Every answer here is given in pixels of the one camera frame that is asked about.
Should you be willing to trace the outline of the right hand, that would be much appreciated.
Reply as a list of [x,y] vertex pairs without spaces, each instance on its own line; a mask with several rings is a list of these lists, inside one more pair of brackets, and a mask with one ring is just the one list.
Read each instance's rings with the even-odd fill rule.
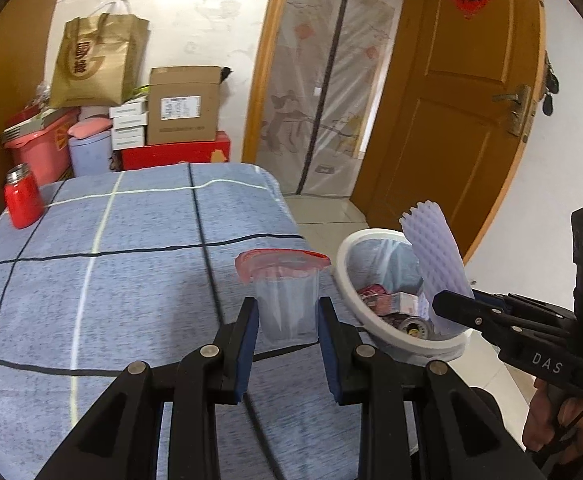
[[[523,427],[523,445],[533,452],[539,452],[552,441],[553,426],[552,404],[546,394],[547,382],[535,378],[535,393],[529,404],[529,411]],[[570,398],[561,404],[556,421],[563,427],[568,426],[583,411],[583,399]],[[558,463],[568,464],[583,456],[583,417],[576,424],[576,440],[561,454]]]

